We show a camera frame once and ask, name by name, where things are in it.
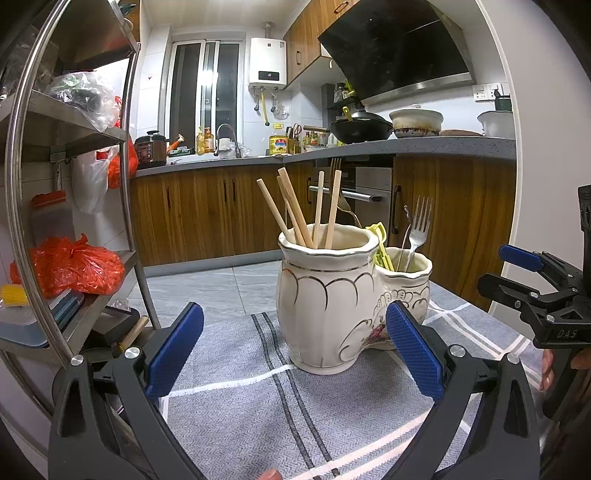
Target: metal rail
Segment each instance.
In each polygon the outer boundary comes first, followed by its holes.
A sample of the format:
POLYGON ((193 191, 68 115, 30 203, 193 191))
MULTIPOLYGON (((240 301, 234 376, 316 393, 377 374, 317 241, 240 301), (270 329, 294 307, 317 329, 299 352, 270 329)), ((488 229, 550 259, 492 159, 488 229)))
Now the metal rail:
POLYGON ((14 356, 9 352, 0 350, 0 359, 4 362, 7 370, 11 373, 12 377, 16 380, 27 397, 29 397, 35 406, 51 421, 54 412, 53 405, 50 405, 37 389, 33 387, 35 383, 22 370, 21 366, 15 362, 14 356))
POLYGON ((8 211, 8 229, 12 247, 14 249, 14 260, 21 276, 22 286, 25 289, 29 304, 35 313, 37 321, 43 328, 47 341, 51 348, 56 351, 57 357, 66 366, 72 358, 72 350, 65 338, 61 335, 60 329, 51 314, 41 287, 37 281, 37 275, 33 263, 29 257, 27 243, 24 238, 24 226, 22 224, 22 184, 21 184, 21 154, 22 138, 25 127, 25 117, 31 99, 31 91, 35 81, 35 75, 39 68, 41 58, 57 23, 71 0, 58 0, 51 9, 49 16, 43 23, 39 35, 33 43, 31 53, 25 62, 21 78, 18 82, 17 91, 14 96, 14 104, 10 121, 8 124, 4 183, 6 185, 6 204, 8 211))
MULTIPOLYGON (((121 103, 121 128, 126 132, 129 132, 129 114, 131 112, 131 91, 134 86, 135 71, 138 66, 139 52, 141 50, 141 44, 138 42, 137 51, 129 59, 127 65, 127 74, 125 76, 125 87, 123 89, 123 99, 121 103)), ((121 205, 123 207, 123 220, 125 222, 125 231, 127 232, 127 241, 129 243, 129 249, 131 251, 137 250, 134 236, 134 226, 131 221, 131 201, 129 199, 129 149, 127 146, 127 140, 119 144, 119 158, 121 161, 121 205)), ((138 258, 135 263, 135 278, 138 281, 139 291, 144 299, 146 310, 152 326, 154 329, 162 328, 158 315, 156 314, 156 308, 152 301, 152 295, 150 295, 150 289, 148 288, 148 281, 144 268, 138 258)))

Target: metal screw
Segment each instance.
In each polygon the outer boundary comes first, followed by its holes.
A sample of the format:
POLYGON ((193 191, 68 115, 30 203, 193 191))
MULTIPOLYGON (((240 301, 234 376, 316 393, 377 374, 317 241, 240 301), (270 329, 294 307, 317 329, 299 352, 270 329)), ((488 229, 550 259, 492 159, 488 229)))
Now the metal screw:
POLYGON ((140 349, 137 348, 136 346, 132 346, 129 347, 126 351, 125 351, 125 358, 138 358, 139 357, 139 353, 140 353, 140 349))
POLYGON ((84 361, 84 357, 82 355, 78 354, 78 355, 74 355, 72 357, 72 359, 70 360, 70 364, 73 365, 74 367, 77 367, 83 361, 84 361))
POLYGON ((514 353, 508 353, 507 360, 509 360, 509 362, 511 362, 512 364, 517 365, 519 363, 519 356, 517 356, 514 353))
POLYGON ((466 355, 466 351, 464 350, 464 347, 462 347, 460 345, 452 345, 449 348, 449 351, 452 353, 453 356, 457 356, 459 358, 462 358, 464 355, 466 355))

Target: chopstick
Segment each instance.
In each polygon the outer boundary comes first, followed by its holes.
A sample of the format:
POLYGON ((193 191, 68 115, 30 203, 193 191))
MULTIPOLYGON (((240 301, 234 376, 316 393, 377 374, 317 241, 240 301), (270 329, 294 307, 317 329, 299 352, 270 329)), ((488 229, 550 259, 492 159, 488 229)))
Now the chopstick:
POLYGON ((297 201, 296 192, 294 191, 293 185, 291 184, 290 176, 287 174, 287 170, 285 169, 285 167, 279 169, 279 176, 281 177, 281 181, 283 182, 283 186, 285 187, 285 194, 287 195, 287 198, 285 198, 285 202, 288 202, 291 205, 291 209, 293 210, 293 213, 295 215, 294 226, 297 225, 300 228, 300 233, 304 238, 305 246, 308 248, 314 248, 314 242, 312 241, 312 236, 308 231, 306 219, 304 219, 304 214, 302 213, 300 204, 297 201))
POLYGON ((335 234, 336 206, 339 202, 341 174, 342 172, 340 170, 335 170, 335 182, 332 186, 332 198, 330 200, 329 225, 326 229, 326 243, 324 244, 324 248, 327 250, 332 249, 332 240, 335 234))
POLYGON ((287 208, 287 213, 289 213, 291 218, 291 223, 294 226, 295 238, 297 239, 297 245, 301 245, 302 247, 306 246, 306 242, 304 242, 304 237, 301 236, 300 228, 297 226, 296 217, 294 212, 291 208, 290 203, 287 201, 287 194, 285 192, 285 187, 283 186, 283 182, 281 181, 281 177, 277 177, 277 183, 279 184, 279 189, 281 190, 281 195, 283 197, 283 201, 285 202, 285 207, 287 208))
POLYGON ((318 173, 318 194, 316 196, 316 220, 314 221, 314 248, 320 243, 320 215, 322 214, 322 197, 324 196, 324 170, 318 173))
POLYGON ((271 213, 273 214, 273 217, 275 217, 275 221, 277 221, 277 225, 279 225, 279 228, 281 228, 281 231, 283 232, 283 235, 285 235, 286 240, 288 242, 291 242, 292 244, 295 243, 294 236, 287 229, 287 225, 283 221, 283 218, 281 217, 281 214, 279 213, 279 210, 277 209, 277 205, 275 205, 275 202, 273 201, 273 197, 269 193, 269 190, 267 190, 267 186, 265 185, 265 182, 263 181, 263 179, 258 179, 256 181, 256 183, 258 184, 259 188, 261 189, 262 195, 263 195, 263 197, 265 197, 265 200, 267 201, 267 205, 271 209, 271 213))

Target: metal shelf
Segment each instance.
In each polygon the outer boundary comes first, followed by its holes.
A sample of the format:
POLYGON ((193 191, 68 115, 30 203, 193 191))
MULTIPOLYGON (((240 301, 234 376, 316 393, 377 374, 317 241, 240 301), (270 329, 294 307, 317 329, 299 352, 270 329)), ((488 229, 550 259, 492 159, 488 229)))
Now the metal shelf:
MULTIPOLYGON (((127 250, 116 253, 119 255, 123 264, 125 265, 125 275, 127 276, 138 261, 138 253, 127 250)), ((72 318, 67 327, 63 330, 62 335, 68 342, 68 345, 74 354, 80 352, 84 342, 86 341, 86 338, 88 337, 88 334, 92 330, 92 327, 94 327, 100 314, 105 309, 112 296, 113 295, 87 294, 84 303, 80 307, 80 310, 76 312, 74 318, 72 318)), ((33 348, 0 338, 0 349, 27 358, 48 362, 51 364, 59 364, 59 359, 55 350, 49 346, 44 348, 33 348)))
MULTIPOLYGON (((11 95, 0 104, 0 138, 5 138, 14 104, 11 95)), ((110 147, 127 140, 127 133, 117 127, 99 132, 77 108, 55 98, 31 92, 23 137, 24 161, 47 161, 50 151, 66 151, 75 157, 90 150, 110 147)))
POLYGON ((138 51, 116 0, 72 0, 51 36, 62 70, 86 70, 138 51))

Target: fork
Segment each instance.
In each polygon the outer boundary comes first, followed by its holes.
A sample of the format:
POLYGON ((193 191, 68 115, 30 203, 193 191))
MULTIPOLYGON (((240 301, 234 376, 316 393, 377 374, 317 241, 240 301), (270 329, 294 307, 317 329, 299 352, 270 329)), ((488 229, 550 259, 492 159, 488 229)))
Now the fork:
POLYGON ((421 202, 421 196, 419 195, 413 216, 413 228, 410 230, 410 235, 408 236, 410 240, 410 252, 408 253, 406 266, 404 267, 405 273, 408 271, 408 267, 417 248, 423 246, 427 241, 427 235, 429 235, 429 229, 431 228, 432 209, 433 201, 429 197, 423 197, 423 201, 421 202))

